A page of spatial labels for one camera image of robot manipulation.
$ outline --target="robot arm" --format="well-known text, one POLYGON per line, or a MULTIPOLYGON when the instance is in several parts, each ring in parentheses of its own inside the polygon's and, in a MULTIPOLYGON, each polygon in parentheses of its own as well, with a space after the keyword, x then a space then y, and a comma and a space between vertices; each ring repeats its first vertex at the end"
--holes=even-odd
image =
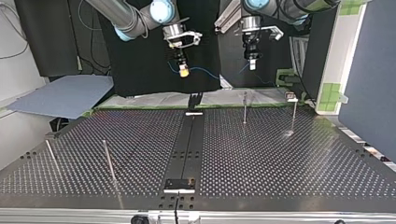
POLYGON ((179 66, 181 77, 190 73, 184 48, 198 45, 202 34, 186 31, 178 15, 177 0, 153 0, 152 3, 138 10, 125 0, 86 0, 114 25, 117 35, 123 41, 130 41, 142 35, 147 38, 149 30, 163 25, 164 40, 174 50, 174 59, 179 66), (192 36, 193 41, 186 43, 185 36, 192 36))
POLYGON ((264 17, 277 16, 290 24, 301 24, 307 14, 327 10, 340 0, 241 0, 241 27, 245 47, 244 57, 250 70, 256 69, 256 61, 262 56, 259 50, 261 30, 270 30, 270 39, 279 40, 283 32, 276 26, 262 27, 264 17))

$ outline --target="black backdrop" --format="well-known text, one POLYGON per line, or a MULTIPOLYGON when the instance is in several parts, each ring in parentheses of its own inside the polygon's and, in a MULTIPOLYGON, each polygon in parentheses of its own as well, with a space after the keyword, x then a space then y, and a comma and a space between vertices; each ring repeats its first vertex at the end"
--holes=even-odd
MULTIPOLYGON (((150 0, 128 1, 137 8, 150 4, 150 0)), ((214 34, 214 22, 219 14, 219 0, 178 0, 180 18, 189 30, 202 33, 199 46, 185 49, 189 67, 199 66, 218 76, 220 70, 218 38, 214 34)), ((219 80, 201 70, 193 70, 186 78, 172 72, 168 62, 171 53, 163 40, 163 31, 157 28, 149 37, 138 37, 129 42, 121 41, 109 20, 99 18, 107 51, 111 61, 116 94, 131 96, 164 91, 193 93, 219 89, 219 80)))

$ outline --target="yellow object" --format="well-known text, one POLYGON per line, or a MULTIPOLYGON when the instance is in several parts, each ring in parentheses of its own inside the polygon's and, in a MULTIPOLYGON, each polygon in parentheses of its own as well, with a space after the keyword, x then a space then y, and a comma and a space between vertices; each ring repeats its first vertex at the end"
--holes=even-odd
POLYGON ((190 74, 189 69, 181 69, 180 70, 180 76, 181 77, 187 77, 190 74))

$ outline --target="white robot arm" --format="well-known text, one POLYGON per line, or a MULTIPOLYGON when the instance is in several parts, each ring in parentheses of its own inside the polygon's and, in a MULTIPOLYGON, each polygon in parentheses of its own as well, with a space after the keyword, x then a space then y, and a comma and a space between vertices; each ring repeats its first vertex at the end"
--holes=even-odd
POLYGON ((175 60, 181 77, 190 73, 184 48, 199 45, 202 34, 186 31, 177 10, 177 0, 153 0, 150 5, 137 8, 125 0, 86 0, 114 25, 117 35, 123 41, 149 36, 149 30, 163 25, 164 40, 175 51, 175 60), (192 36, 192 42, 186 43, 185 36, 192 36))

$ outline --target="perforated metal table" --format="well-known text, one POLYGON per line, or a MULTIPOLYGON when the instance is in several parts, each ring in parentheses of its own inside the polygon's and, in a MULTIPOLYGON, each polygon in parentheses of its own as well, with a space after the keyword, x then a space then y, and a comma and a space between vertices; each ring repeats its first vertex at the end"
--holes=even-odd
POLYGON ((0 207, 396 214, 396 174, 325 118, 243 113, 98 111, 51 141, 57 160, 43 144, 1 171, 0 207), (167 179, 194 179, 195 193, 164 194, 167 179))

